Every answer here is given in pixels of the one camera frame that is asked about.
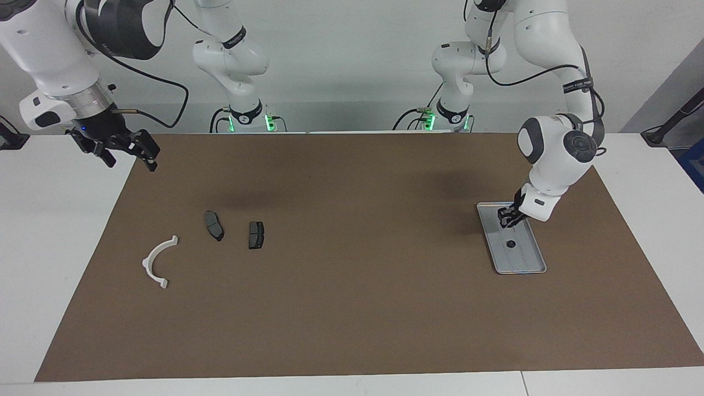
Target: rectangular tray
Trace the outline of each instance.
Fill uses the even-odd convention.
[[[482,202],[477,205],[496,272],[502,275],[544,273],[547,267],[529,221],[522,221],[513,228],[501,228],[497,211],[509,205],[510,202]],[[511,240],[516,244],[513,248],[507,245]]]

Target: brown table surface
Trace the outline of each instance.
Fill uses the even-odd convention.
[[[510,200],[526,177],[515,135],[158,143],[36,380],[704,365],[594,170],[532,222],[547,273],[493,270],[476,204]],[[247,249],[249,221],[265,224],[261,250]],[[154,264],[163,290],[141,262],[172,235]]]

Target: white table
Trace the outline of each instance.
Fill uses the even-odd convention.
[[[604,145],[596,169],[702,347],[704,194],[638,135]],[[116,157],[59,136],[0,152],[0,395],[704,395],[703,367],[31,383],[134,162]]]

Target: blue object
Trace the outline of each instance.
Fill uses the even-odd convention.
[[[704,192],[704,139],[693,145],[683,156],[677,159],[679,165],[687,172],[689,178]]]

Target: green led indicator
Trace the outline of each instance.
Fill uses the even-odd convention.
[[[425,130],[433,130],[435,127],[435,114],[428,113],[428,116],[430,116],[430,118],[425,120]]]
[[[269,132],[274,132],[276,130],[276,122],[274,122],[268,114],[264,115],[264,119],[266,120],[266,128]]]

